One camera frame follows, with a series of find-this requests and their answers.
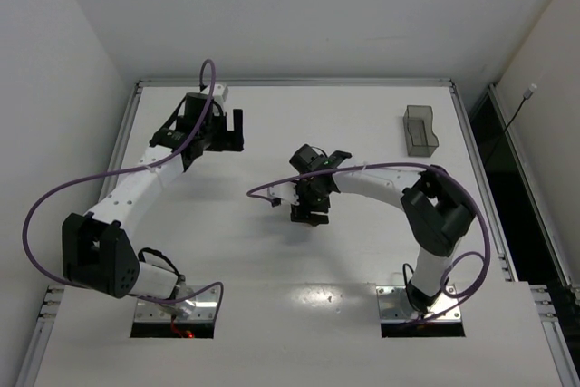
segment metal bracket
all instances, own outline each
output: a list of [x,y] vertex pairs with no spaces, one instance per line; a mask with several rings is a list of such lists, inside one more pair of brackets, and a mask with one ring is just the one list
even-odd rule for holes
[[539,314],[542,322],[557,322],[556,309],[552,304],[552,297],[547,291],[547,286],[530,285],[529,289],[532,292],[532,296],[534,297],[537,313]]
[[[455,287],[452,285],[448,286],[447,290],[450,293],[455,293]],[[377,298],[381,324],[401,324],[418,318],[418,312],[409,303],[404,285],[378,285]],[[444,312],[456,303],[457,299],[448,298],[441,294],[430,308],[427,316]],[[432,322],[435,324],[460,323],[461,311],[459,307],[455,307]]]
[[[203,286],[188,285],[183,291],[189,294],[198,291]],[[179,310],[175,324],[211,324],[219,301],[219,288],[214,287],[195,298],[182,303],[187,309]],[[137,300],[135,306],[135,324],[164,324],[171,322],[171,314],[164,307],[155,303]]]
[[298,195],[296,194],[296,185],[294,183],[276,185],[268,188],[267,192],[269,198],[280,198],[294,206],[298,205]]
[[[507,117],[504,115],[506,112],[504,111],[503,105],[500,104],[502,99],[500,98],[498,88],[493,84],[488,87],[488,97],[498,115],[500,124],[502,127],[505,127]],[[546,202],[544,201],[540,190],[537,188],[537,181],[530,170],[531,167],[528,164],[526,153],[523,151],[517,132],[509,130],[506,131],[504,136],[512,151],[514,161],[517,165],[517,171],[524,183],[529,202],[534,210],[534,214],[536,215],[537,224],[540,226],[542,236],[546,241],[546,246],[550,252],[550,256],[552,257],[558,277],[562,285],[570,285],[572,284],[571,273],[569,265],[566,262],[566,257],[562,254],[561,246],[563,244],[561,237],[556,231],[554,220],[547,211]]]

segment aluminum frame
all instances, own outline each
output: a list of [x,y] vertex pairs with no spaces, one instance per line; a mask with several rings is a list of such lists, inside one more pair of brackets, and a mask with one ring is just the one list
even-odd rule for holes
[[[505,129],[507,119],[506,111],[499,104],[498,89],[494,85],[489,85],[488,95],[494,109],[496,110],[496,114],[498,115],[501,128]],[[562,255],[562,252],[559,248],[562,246],[561,239],[554,227],[547,207],[543,199],[541,199],[539,191],[536,188],[537,183],[529,169],[529,164],[527,163],[526,154],[523,151],[521,142],[519,141],[519,138],[515,132],[510,132],[507,130],[505,136],[512,155],[515,158],[517,171],[519,172],[522,181],[524,182],[524,188],[526,189],[527,196],[530,198],[532,209],[534,210],[534,214],[536,215],[536,219],[542,231],[542,236],[548,242],[547,248],[550,252],[552,260],[554,261],[554,266],[556,267],[558,277],[560,278],[562,285],[571,285],[573,284],[574,279],[571,276],[568,265],[564,260],[564,256]]]
[[[517,281],[517,275],[513,266],[513,260],[508,250],[506,239],[501,226],[499,225],[498,213],[492,200],[485,171],[479,157],[476,142],[469,126],[469,118],[465,111],[463,102],[455,84],[449,79],[251,79],[251,80],[227,80],[232,86],[337,86],[337,85],[359,85],[359,86],[444,86],[449,88],[451,98],[459,119],[459,126],[463,133],[464,140],[469,153],[469,159],[474,169],[479,192],[484,202],[484,208],[488,214],[491,235],[494,238],[496,249],[500,256],[506,260],[509,274],[513,281]],[[127,148],[131,127],[135,119],[142,90],[146,86],[196,86],[198,79],[193,78],[150,78],[139,81],[130,93],[127,107],[123,115],[120,132],[117,136],[109,170],[121,167],[122,158]],[[100,198],[104,198],[117,182],[117,178],[108,178],[103,183]],[[54,322],[55,314],[48,317],[39,318],[33,339],[30,342],[24,364],[18,377],[17,386],[34,385],[36,375],[40,369],[40,364],[44,356],[44,350],[48,344],[50,332]],[[556,368],[565,387],[580,386],[578,375],[575,371],[570,352],[566,346],[566,340],[562,329],[556,319],[542,322],[546,339],[550,346]]]

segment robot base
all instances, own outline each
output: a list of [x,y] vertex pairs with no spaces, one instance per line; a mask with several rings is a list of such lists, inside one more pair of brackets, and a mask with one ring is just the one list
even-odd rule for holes
[[[187,285],[183,291],[193,293],[201,285]],[[220,292],[214,287],[195,298],[176,305],[179,315],[171,327],[171,310],[159,304],[137,300],[130,337],[133,338],[214,338],[214,318]]]
[[[450,293],[454,286],[448,286]],[[384,337],[464,337],[459,307],[426,324],[406,326],[405,323],[418,319],[419,313],[413,309],[407,298],[404,285],[377,286],[381,336]],[[440,313],[455,305],[456,299],[440,295],[426,315]]]

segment white wall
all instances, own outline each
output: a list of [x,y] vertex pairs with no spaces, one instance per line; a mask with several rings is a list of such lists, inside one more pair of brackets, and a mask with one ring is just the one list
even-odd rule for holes
[[78,0],[133,79],[451,77],[468,104],[499,78],[546,0]]
[[[24,357],[48,281],[21,248],[24,215],[59,182],[106,168],[129,88],[75,0],[0,0],[0,385]],[[98,184],[39,210],[34,252],[60,271],[60,228]]]
[[580,279],[580,0],[553,0],[498,89],[508,117],[526,87],[538,91],[512,124]]

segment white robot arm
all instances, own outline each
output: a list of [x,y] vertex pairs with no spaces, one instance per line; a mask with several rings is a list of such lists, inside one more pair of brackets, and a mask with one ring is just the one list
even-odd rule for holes
[[[63,222],[63,274],[74,283],[117,298],[144,295],[168,299],[183,281],[179,271],[158,251],[135,254],[131,240],[145,212],[163,190],[204,151],[241,151],[244,138],[242,111],[234,110],[234,129],[227,130],[224,105],[227,86],[216,85],[213,109],[179,155],[168,159],[183,144],[198,121],[208,91],[188,93],[171,117],[153,135],[139,160],[145,170],[133,172],[83,216],[71,214]],[[161,256],[169,269],[145,261],[144,253]]]
[[[446,179],[427,171],[333,172],[363,165],[353,160],[350,153],[336,151],[325,156],[307,144],[295,153],[290,163],[301,174],[329,172],[268,189],[267,196],[275,205],[281,201],[292,205],[294,222],[327,224],[332,192],[363,195],[405,213],[420,244],[407,295],[414,307],[427,313],[440,294],[441,278],[451,265],[455,248],[475,217],[475,211],[462,193]],[[431,203],[432,199],[437,200],[436,204]]]

